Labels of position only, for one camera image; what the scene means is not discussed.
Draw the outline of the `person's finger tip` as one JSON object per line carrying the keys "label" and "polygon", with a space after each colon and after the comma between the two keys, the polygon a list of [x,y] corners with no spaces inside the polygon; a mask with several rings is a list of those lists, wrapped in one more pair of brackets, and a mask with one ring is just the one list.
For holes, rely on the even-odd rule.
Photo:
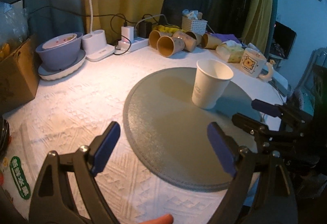
{"label": "person's finger tip", "polygon": [[140,224],[173,224],[174,217],[171,214],[165,214],[156,219],[148,220]]}

